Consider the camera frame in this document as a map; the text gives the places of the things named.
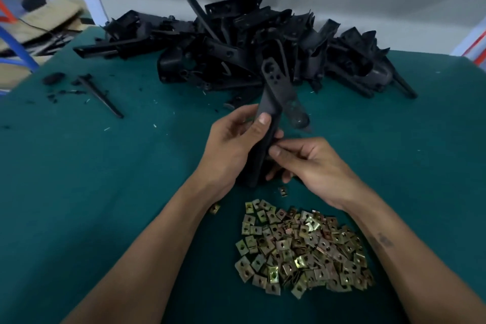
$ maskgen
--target green work mat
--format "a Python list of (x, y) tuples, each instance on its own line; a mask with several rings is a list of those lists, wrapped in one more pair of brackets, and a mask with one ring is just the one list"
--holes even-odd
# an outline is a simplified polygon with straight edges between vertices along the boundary
[[(102, 35), (90, 28), (70, 47)], [(227, 113), (222, 104), (229, 94), (161, 84), (157, 57), (82, 60), (68, 47), (0, 99), (0, 322), (60, 321), (197, 166), (211, 123)], [(486, 77), (465, 58), (398, 51), (389, 57), (418, 99), (396, 87), (366, 99), (331, 80), (319, 94), (304, 84), (299, 97), (313, 135), (326, 137), (484, 298)], [(68, 77), (54, 89), (43, 86), (42, 77), (56, 71)], [(87, 73), (109, 90), (124, 119), (91, 95), (47, 99), (52, 90), (71, 90), (70, 82)], [(299, 135), (285, 121), (282, 126), (288, 135)], [(286, 198), (278, 186), (273, 181), (253, 190), (237, 187), (217, 215), (204, 218), (164, 321), (406, 321), (373, 257), (377, 285), (364, 292), (318, 288), (298, 301), (289, 291), (270, 296), (242, 283), (234, 244), (241, 239), (244, 202), (264, 198), (351, 224), (298, 182), (288, 185)]]

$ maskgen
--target person's right arm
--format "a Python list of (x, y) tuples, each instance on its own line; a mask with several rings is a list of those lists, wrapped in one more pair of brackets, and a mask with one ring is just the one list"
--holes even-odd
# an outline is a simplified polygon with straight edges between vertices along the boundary
[(486, 322), (481, 299), (353, 173), (325, 139), (281, 140), (269, 154), (285, 169), (284, 182), (297, 175), (310, 191), (356, 221), (411, 322)]

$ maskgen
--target person's left hand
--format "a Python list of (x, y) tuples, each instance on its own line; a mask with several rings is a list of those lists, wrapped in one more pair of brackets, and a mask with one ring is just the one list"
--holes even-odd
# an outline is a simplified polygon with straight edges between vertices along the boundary
[[(203, 157), (191, 176), (198, 188), (204, 190), (210, 204), (221, 200), (232, 189), (249, 151), (270, 128), (272, 118), (267, 113), (262, 113), (253, 123), (248, 121), (257, 109), (257, 104), (239, 107), (211, 126)], [(283, 131), (278, 130), (275, 137), (282, 138)]]

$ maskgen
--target person's right hand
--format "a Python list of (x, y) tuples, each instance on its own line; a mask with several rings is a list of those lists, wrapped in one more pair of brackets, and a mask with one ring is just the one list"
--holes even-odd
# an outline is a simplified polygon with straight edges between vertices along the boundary
[(335, 208), (346, 210), (349, 204), (374, 194), (322, 137), (280, 140), (271, 146), (269, 154), (278, 166), (267, 174), (267, 180), (284, 168), (284, 183), (295, 174), (311, 192)]

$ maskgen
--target green table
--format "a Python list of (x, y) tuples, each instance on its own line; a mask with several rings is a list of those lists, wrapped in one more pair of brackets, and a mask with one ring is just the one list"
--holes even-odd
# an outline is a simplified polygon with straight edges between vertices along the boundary
[[(89, 29), (71, 46), (101, 35)], [(60, 321), (196, 167), (210, 124), (226, 113), (228, 93), (162, 85), (157, 56), (82, 60), (66, 48), (0, 99), (2, 323)], [(484, 299), (486, 77), (465, 58), (398, 51), (389, 57), (417, 100), (392, 87), (365, 99), (333, 81), (318, 95), (305, 84), (299, 97), (314, 135), (325, 136)], [(125, 119), (91, 96), (66, 94), (50, 102), (40, 80), (55, 71), (68, 75), (56, 91), (92, 73)], [(371, 268), (378, 285), (365, 292), (316, 289), (297, 301), (288, 291), (268, 296), (241, 282), (234, 243), (244, 201), (318, 209), (349, 223), (299, 183), (288, 185), (287, 198), (277, 186), (235, 188), (217, 215), (204, 218), (164, 321), (405, 321), (377, 261)]]

